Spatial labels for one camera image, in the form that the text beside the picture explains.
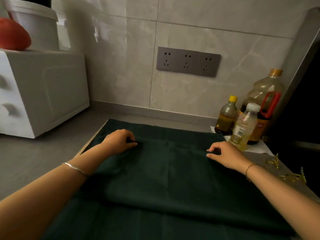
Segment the marble wall tile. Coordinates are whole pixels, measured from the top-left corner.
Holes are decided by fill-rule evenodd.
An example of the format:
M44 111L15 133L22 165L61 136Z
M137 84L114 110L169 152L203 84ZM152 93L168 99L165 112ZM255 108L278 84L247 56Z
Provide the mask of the marble wall tile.
M55 6L68 34L63 43L85 54L90 99L148 107L156 22L108 15L74 0Z
M280 68L291 39L158 23L150 108L215 117L229 96L240 107L253 83ZM216 78L156 69L158 46L221 54Z
M159 0L63 0L77 2L85 9L94 6L96 14L109 14L144 20L157 20Z
M158 21L293 38L320 0L159 0Z

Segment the red bottle handle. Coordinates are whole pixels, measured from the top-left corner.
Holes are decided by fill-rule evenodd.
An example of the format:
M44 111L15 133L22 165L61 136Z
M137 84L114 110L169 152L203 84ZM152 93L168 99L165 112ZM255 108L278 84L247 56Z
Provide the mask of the red bottle handle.
M262 112L262 109L263 109L264 103L266 102L268 96L269 96L271 93L274 93L274 97L273 97L273 99L272 99L272 101L271 101L271 105L270 105L268 111L267 111L266 113L263 113L263 112ZM274 92L274 91L273 91L273 92L268 92L268 93L266 94L266 96L265 96L262 104L261 104L260 113L261 113L264 117L266 117L267 119L271 118L271 116L272 116L272 114L273 114L273 111L275 110L275 108L276 108L276 106L277 106L277 104L278 104L278 102L279 102L279 100L280 100L280 97L281 97L281 93L280 93L280 92Z

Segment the silver bracelet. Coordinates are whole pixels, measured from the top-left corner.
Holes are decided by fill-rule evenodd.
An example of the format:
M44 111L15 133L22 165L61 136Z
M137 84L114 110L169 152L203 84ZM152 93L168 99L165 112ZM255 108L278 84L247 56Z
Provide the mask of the silver bracelet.
M68 165L70 168L73 168L73 169L79 171L79 172L82 173L82 175L84 175L86 178L90 177L89 174L86 174L86 173L83 172L80 168L75 167L75 166L71 165L70 163L64 162L63 164Z

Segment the tile grout line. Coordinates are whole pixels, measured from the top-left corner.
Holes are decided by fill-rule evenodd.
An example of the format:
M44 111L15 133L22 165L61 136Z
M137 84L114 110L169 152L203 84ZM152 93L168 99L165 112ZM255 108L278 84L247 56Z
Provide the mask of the tile grout line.
M151 22L156 22L159 23L164 23L164 24L175 24L175 25L182 25L182 26L189 26L189 27L196 27L196 28L207 28L207 29L215 29L215 30L221 30L221 31L228 31L228 32L235 32L235 33L242 33L242 34L249 34L249 35L259 35L259 36L266 36L266 37L274 37L274 38L282 38L282 39L288 39L288 40L293 40L294 38L288 38L288 37L283 37L283 36L276 36L276 35L269 35L269 34L260 34L260 33L252 33L252 32L243 32L243 31L236 31L236 30L230 30L230 29L222 29L222 28L210 28L210 27L204 27L204 26L196 26L196 25L190 25L190 24L179 24L179 23L170 23L170 22L165 22L165 21L158 21L158 13L157 13L157 20L150 20L150 19L143 19L143 18L137 18L137 17L124 17L124 16L119 16L119 15L110 15L113 17L119 17L119 18L128 18L128 19L136 19L136 20L143 20L143 21L151 21Z
M152 71L151 71L150 96L149 96L149 108L150 108L150 104L151 104L151 89L152 89L152 78L153 78L153 66L154 66L154 63L155 63L156 39L157 39L157 26L158 26L158 15L159 15L159 3L160 3L160 0L158 0L157 21L156 21L156 23L155 23L154 49L153 49Z

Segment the electrical outlet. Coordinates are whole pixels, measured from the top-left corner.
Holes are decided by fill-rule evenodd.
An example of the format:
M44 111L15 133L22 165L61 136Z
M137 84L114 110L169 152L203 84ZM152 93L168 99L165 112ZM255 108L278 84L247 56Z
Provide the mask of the electrical outlet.
M216 77L221 55L158 47L157 70Z

